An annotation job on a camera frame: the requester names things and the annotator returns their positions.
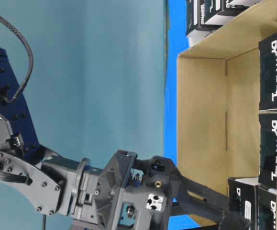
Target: screw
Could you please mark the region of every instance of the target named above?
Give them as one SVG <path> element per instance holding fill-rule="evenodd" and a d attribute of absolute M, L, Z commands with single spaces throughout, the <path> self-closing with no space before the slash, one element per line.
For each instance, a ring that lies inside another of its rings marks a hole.
<path fill-rule="evenodd" d="M 156 161 L 154 162 L 154 164 L 155 164 L 155 165 L 161 165 L 161 162 L 160 162 L 159 160 L 156 160 Z"/>
<path fill-rule="evenodd" d="M 154 185 L 155 185 L 157 188 L 160 188 L 160 187 L 162 187 L 162 182 L 157 181 L 157 182 L 155 182 Z"/>

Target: braided cable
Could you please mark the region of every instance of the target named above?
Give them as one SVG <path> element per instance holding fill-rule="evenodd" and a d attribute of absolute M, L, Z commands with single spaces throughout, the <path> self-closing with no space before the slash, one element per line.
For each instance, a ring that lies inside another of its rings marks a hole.
<path fill-rule="evenodd" d="M 24 80 L 22 81 L 22 83 L 20 84 L 18 90 L 16 91 L 16 93 L 13 95 L 12 99 L 8 99 L 7 97 L 3 97 L 3 99 L 5 100 L 6 103 L 11 103 L 14 100 L 16 100 L 16 98 L 18 97 L 18 95 L 20 93 L 22 93 L 30 79 L 32 70 L 33 70 L 33 65 L 34 65 L 34 58 L 33 58 L 33 53 L 31 50 L 31 47 L 29 45 L 29 43 L 27 42 L 27 40 L 24 38 L 24 36 L 15 28 L 15 26 L 13 26 L 11 23 L 9 23 L 6 19 L 4 19 L 1 15 L 0 15 L 0 23 L 2 23 L 4 26 L 6 26 L 9 30 L 11 30 L 18 38 L 19 40 L 22 42 L 22 44 L 24 45 L 27 54 L 28 54 L 28 59 L 29 59 L 29 67 L 28 67 L 28 72 L 24 78 Z"/>

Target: metal bracket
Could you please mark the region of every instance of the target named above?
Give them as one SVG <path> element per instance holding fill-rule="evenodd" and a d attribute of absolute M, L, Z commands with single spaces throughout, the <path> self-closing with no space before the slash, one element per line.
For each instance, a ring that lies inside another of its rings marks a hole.
<path fill-rule="evenodd" d="M 3 171 L 27 175 L 32 180 L 30 185 L 1 180 L 0 183 L 7 184 L 21 192 L 36 211 L 49 216 L 57 212 L 61 193 L 61 186 L 57 182 L 35 166 L 6 152 L 0 152 L 0 163 L 3 165 Z"/>

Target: white label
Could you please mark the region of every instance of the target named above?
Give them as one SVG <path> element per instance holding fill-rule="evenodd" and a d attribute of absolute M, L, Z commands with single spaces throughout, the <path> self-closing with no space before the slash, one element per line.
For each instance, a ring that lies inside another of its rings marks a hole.
<path fill-rule="evenodd" d="M 241 189 L 240 188 L 236 188 L 236 193 L 238 196 L 241 196 Z"/>
<path fill-rule="evenodd" d="M 230 0 L 225 0 L 225 1 L 226 1 L 226 2 L 225 2 L 225 7 L 226 7 L 226 8 L 236 8 L 235 5 L 230 4 Z"/>
<path fill-rule="evenodd" d="M 204 24 L 204 17 L 205 17 L 205 4 L 201 5 L 201 24 Z"/>
<path fill-rule="evenodd" d="M 274 201 L 270 202 L 271 211 L 273 212 L 273 229 L 277 228 L 277 203 Z"/>
<path fill-rule="evenodd" d="M 277 120 L 272 120 L 271 121 L 271 126 L 272 126 L 272 132 L 274 132 L 277 136 Z"/>
<path fill-rule="evenodd" d="M 277 40 L 275 40 L 271 43 L 271 48 L 272 48 L 271 53 L 273 53 L 276 56 L 276 73 L 277 73 Z M 276 92 L 272 93 L 272 101 L 273 102 L 274 102 L 275 97 L 277 97 L 277 90 L 276 90 Z"/>
<path fill-rule="evenodd" d="M 219 10 L 221 7 L 221 0 L 216 0 L 216 10 Z"/>
<path fill-rule="evenodd" d="M 230 4 L 233 5 L 243 5 L 243 6 L 252 6 L 260 0 L 232 0 Z"/>
<path fill-rule="evenodd" d="M 277 156 L 276 156 L 276 170 L 275 172 L 271 172 L 271 180 L 273 181 L 275 177 L 277 178 Z"/>
<path fill-rule="evenodd" d="M 194 0 L 194 25 L 198 24 L 198 0 Z"/>
<path fill-rule="evenodd" d="M 155 210 L 155 211 L 161 211 L 163 201 L 164 201 L 164 198 L 162 196 L 149 194 L 146 208 Z"/>
<path fill-rule="evenodd" d="M 211 10 L 214 8 L 214 2 L 213 1 L 211 1 L 211 7 L 210 7 L 210 13 L 211 13 Z"/>
<path fill-rule="evenodd" d="M 252 204 L 249 201 L 245 201 L 244 202 L 244 218 L 251 220 L 251 209 L 252 209 Z"/>

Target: cardboard box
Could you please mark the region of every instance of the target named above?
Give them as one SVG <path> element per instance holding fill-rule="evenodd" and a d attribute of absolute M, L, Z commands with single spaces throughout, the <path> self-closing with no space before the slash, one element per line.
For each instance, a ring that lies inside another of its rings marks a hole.
<path fill-rule="evenodd" d="M 257 230 L 258 177 L 228 179 L 230 211 L 237 212 L 251 220 L 249 230 Z"/>
<path fill-rule="evenodd" d="M 259 43 L 261 61 L 260 111 L 277 110 L 277 33 Z"/>
<path fill-rule="evenodd" d="M 277 0 L 262 0 L 177 59 L 178 167 L 224 195 L 227 178 L 259 174 L 258 43 L 274 33 Z"/>
<path fill-rule="evenodd" d="M 229 0 L 206 0 L 205 9 L 205 24 L 225 25 L 248 7 L 232 5 Z"/>
<path fill-rule="evenodd" d="M 204 0 L 187 0 L 187 37 L 203 38 L 220 25 L 204 23 Z"/>
<path fill-rule="evenodd" d="M 253 6 L 258 3 L 260 0 L 230 0 L 232 5 L 243 5 L 243 6 Z"/>
<path fill-rule="evenodd" d="M 275 189 L 266 189 L 260 186 L 258 188 L 258 227 L 260 230 L 277 229 L 277 191 Z"/>
<path fill-rule="evenodd" d="M 260 114 L 261 151 L 259 183 L 277 188 L 277 113 Z"/>

